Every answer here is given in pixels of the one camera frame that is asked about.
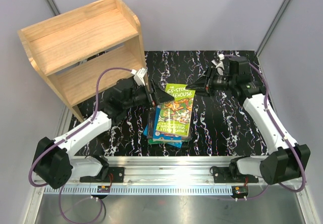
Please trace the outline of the green 65-Storey Treehouse book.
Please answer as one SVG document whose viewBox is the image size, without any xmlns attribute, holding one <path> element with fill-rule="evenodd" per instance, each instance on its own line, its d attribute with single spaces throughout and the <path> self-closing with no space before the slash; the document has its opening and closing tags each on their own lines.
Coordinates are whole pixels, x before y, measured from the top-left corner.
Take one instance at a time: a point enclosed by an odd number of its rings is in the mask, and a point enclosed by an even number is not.
<svg viewBox="0 0 323 224">
<path fill-rule="evenodd" d="M 161 133 L 187 137 L 190 131 L 194 90 L 185 84 L 168 83 L 165 92 L 174 100 L 161 105 L 156 130 Z"/>
</svg>

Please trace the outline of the blue paperback book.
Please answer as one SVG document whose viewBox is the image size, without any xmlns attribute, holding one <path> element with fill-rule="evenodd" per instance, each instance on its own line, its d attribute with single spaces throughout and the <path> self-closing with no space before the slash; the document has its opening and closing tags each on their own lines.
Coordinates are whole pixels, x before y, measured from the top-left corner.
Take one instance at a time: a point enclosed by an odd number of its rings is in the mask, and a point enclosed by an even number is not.
<svg viewBox="0 0 323 224">
<path fill-rule="evenodd" d="M 156 109 L 156 114 L 155 114 L 155 119 L 154 119 L 154 130 L 153 130 L 153 137 L 152 137 L 152 142 L 182 142 L 182 137 L 181 136 L 176 136 L 168 133 L 163 133 L 158 131 L 157 128 L 157 123 L 159 119 L 159 114 L 160 114 L 160 106 L 157 107 Z"/>
</svg>

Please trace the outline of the blue 26-Storey Treehouse book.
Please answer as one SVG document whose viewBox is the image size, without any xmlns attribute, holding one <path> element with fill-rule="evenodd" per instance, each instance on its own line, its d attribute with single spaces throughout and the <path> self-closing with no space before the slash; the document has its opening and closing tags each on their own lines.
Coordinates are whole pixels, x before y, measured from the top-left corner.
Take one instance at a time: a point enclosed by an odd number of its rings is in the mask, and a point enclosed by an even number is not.
<svg viewBox="0 0 323 224">
<path fill-rule="evenodd" d="M 151 135 L 152 131 L 149 131 L 148 125 L 146 126 L 143 135 L 147 137 L 147 139 L 152 139 L 153 135 Z M 175 146 L 181 148 L 182 144 L 170 144 L 171 146 Z"/>
</svg>

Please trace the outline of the dark Tale of Two Cities book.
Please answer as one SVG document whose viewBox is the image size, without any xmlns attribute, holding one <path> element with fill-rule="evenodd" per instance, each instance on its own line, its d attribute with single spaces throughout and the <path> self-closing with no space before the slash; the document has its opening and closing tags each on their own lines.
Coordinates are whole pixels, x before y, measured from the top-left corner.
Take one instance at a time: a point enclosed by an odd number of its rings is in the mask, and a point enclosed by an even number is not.
<svg viewBox="0 0 323 224">
<path fill-rule="evenodd" d="M 148 127 L 149 127 L 149 131 L 152 131 L 151 135 L 153 135 L 153 130 L 154 130 L 154 119 L 155 119 L 155 114 L 156 114 L 156 111 L 151 111 L 149 114 L 148 114 Z M 182 140 L 184 142 L 187 142 L 187 141 L 190 141 L 192 139 L 191 137 L 191 133 L 189 133 L 189 136 L 188 137 L 182 137 Z"/>
</svg>

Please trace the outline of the green 104-Storey Treehouse book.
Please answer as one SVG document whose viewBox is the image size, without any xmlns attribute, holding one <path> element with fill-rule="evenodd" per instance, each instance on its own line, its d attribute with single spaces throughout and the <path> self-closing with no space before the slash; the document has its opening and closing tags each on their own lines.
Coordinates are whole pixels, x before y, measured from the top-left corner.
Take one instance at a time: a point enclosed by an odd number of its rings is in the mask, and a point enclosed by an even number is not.
<svg viewBox="0 0 323 224">
<path fill-rule="evenodd" d="M 182 141 L 167 141 L 167 140 L 154 140 L 148 139 L 149 144 L 182 144 Z"/>
</svg>

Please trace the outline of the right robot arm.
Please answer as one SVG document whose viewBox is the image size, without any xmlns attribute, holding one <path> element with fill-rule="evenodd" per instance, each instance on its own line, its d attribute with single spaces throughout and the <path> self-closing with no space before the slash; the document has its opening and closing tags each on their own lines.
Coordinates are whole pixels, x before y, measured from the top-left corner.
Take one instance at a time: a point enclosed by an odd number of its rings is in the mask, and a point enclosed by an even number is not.
<svg viewBox="0 0 323 224">
<path fill-rule="evenodd" d="M 306 185 L 305 169 L 310 157 L 306 144 L 300 145 L 283 126 L 268 102 L 268 86 L 252 79 L 255 70 L 247 58 L 229 56 L 229 72 L 224 72 L 221 54 L 194 83 L 186 88 L 201 96 L 212 97 L 216 91 L 230 91 L 252 117 L 265 141 L 269 155 L 266 158 L 243 156 L 229 164 L 229 178 L 234 182 L 246 176 L 262 178 L 268 185 L 301 178 L 300 192 Z"/>
</svg>

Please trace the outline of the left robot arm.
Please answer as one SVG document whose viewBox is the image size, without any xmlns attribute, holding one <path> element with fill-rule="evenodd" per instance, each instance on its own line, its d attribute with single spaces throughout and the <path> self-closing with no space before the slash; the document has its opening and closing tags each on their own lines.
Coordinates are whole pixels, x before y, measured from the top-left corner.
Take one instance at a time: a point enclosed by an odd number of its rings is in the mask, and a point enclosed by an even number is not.
<svg viewBox="0 0 323 224">
<path fill-rule="evenodd" d="M 29 182 L 36 187 L 32 174 L 36 173 L 43 185 L 58 189 L 69 180 L 104 182 L 111 177 L 107 160 L 99 155 L 76 158 L 75 154 L 92 139 L 106 133 L 122 121 L 127 110 L 135 106 L 156 107 L 174 100 L 154 81 L 139 86 L 133 78 L 121 79 L 108 90 L 103 107 L 87 120 L 67 133 L 49 139 L 42 138 L 36 147 L 28 174 Z"/>
</svg>

